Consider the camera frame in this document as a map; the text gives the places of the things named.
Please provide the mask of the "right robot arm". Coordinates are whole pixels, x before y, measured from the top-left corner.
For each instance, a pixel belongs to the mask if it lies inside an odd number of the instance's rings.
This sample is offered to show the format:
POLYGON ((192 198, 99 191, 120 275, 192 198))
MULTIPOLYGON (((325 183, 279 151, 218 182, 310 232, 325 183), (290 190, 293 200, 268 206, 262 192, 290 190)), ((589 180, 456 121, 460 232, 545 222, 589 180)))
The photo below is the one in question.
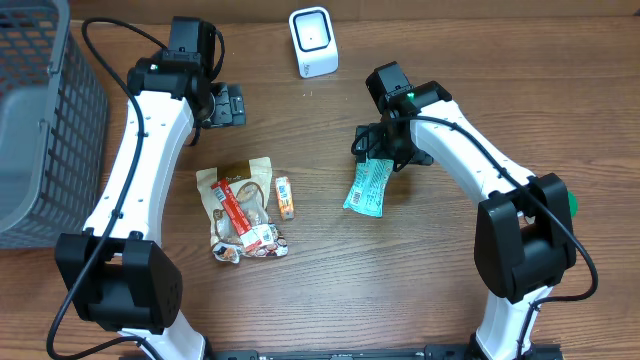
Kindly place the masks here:
POLYGON ((482 322, 468 344, 429 345, 426 358, 561 358, 559 346, 537 345, 531 334, 579 250, 563 181, 501 153, 436 81, 415 86, 391 62, 365 85, 381 119, 356 129, 357 175, 345 205, 375 211, 391 173, 439 163, 477 209, 474 262, 488 289, 482 322))

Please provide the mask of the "grey plastic mesh basket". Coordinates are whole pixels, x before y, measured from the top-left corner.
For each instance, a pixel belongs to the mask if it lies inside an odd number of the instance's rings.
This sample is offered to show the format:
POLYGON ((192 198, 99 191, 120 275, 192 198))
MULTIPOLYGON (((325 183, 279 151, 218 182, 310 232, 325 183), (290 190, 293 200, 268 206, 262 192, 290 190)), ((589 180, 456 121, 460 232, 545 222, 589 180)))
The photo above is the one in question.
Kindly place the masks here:
POLYGON ((1 246, 52 247, 99 197, 108 97, 65 1, 1 3, 1 246))

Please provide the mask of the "teal tissue pack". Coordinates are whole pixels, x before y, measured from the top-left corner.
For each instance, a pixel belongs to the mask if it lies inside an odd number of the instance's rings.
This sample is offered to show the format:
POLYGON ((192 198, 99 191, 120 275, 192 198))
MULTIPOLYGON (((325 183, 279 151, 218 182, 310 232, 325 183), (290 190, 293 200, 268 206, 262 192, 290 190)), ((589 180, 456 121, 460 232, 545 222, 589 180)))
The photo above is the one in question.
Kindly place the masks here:
POLYGON ((381 218, 392 165, 393 161, 386 159, 368 159, 364 163, 357 163, 354 182, 343 208, 362 215, 381 218))

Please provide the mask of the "brown nut snack pouch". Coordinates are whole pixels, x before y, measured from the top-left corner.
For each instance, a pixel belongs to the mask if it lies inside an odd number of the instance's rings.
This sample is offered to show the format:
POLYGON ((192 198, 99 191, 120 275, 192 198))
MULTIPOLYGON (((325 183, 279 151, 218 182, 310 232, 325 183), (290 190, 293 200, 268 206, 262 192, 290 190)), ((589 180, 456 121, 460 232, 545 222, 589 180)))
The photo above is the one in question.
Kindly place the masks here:
POLYGON ((237 264, 243 257, 284 257, 288 246, 266 208, 272 180, 271 159, 261 157, 229 163, 196 172, 197 188, 211 221, 211 252, 216 260, 237 264), (262 244, 247 252, 231 220, 211 186, 226 179, 245 217, 262 238, 262 244))

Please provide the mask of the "white barcode scanner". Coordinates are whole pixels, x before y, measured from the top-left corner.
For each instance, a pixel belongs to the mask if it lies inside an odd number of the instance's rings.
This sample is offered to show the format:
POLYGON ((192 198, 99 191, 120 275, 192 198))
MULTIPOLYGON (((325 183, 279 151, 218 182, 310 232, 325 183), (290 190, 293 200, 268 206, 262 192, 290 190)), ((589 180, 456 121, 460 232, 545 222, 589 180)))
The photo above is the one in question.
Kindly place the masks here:
POLYGON ((335 72, 338 47, 329 12, 321 6, 292 12, 288 19, 298 72, 313 78, 335 72))

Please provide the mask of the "orange snack packet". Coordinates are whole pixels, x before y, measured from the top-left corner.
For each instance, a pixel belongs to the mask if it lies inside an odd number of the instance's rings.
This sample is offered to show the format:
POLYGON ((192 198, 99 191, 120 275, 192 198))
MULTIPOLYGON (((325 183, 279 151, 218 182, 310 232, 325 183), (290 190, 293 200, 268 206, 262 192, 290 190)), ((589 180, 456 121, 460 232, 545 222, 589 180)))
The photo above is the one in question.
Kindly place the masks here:
POLYGON ((293 220, 295 218, 294 203, 289 178, 286 176, 278 177, 275 181, 275 188, 282 219, 293 220))

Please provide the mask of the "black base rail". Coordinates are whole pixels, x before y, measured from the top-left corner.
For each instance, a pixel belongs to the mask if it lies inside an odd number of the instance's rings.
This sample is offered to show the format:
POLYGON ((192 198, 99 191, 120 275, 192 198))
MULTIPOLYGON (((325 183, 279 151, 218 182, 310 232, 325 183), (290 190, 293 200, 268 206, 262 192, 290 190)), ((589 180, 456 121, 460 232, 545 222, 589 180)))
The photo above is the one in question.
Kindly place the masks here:
POLYGON ((471 359, 465 345, 427 345, 422 349, 334 350, 302 352, 219 351, 215 360, 456 360, 471 359))

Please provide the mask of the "green bottle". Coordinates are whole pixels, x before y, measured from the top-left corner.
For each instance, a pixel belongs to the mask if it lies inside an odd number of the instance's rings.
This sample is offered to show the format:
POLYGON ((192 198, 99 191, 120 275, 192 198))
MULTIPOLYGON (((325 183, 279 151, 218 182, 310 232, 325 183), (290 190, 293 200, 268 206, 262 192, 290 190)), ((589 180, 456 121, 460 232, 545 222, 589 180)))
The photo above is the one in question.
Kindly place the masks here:
POLYGON ((579 203, 573 192, 568 192, 569 210, 571 217, 575 217, 579 211, 579 203))

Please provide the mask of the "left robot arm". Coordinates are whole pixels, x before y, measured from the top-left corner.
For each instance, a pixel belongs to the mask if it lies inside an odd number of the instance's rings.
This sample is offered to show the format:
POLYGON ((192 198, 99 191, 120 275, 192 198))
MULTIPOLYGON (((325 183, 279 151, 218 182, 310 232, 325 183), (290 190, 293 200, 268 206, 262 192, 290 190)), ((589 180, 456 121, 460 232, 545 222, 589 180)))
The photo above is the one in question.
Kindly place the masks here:
POLYGON ((204 129, 246 122, 240 87, 217 79, 224 54, 213 24, 175 17, 169 40, 119 80, 127 119, 108 182, 82 230, 55 247, 63 308, 148 359, 213 355, 182 313, 182 275, 163 251, 161 221, 181 150, 204 129))

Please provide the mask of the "red snack bar wrapper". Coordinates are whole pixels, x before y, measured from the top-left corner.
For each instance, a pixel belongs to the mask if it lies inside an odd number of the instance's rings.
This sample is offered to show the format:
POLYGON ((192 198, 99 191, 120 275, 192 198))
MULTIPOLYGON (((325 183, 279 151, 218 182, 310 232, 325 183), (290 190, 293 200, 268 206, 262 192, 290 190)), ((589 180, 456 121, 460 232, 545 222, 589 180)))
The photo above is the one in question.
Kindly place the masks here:
POLYGON ((219 180, 211 186, 211 189, 231 220, 232 226, 236 230, 245 250, 249 252, 259 247, 262 244, 262 238, 245 217, 227 180, 219 180))

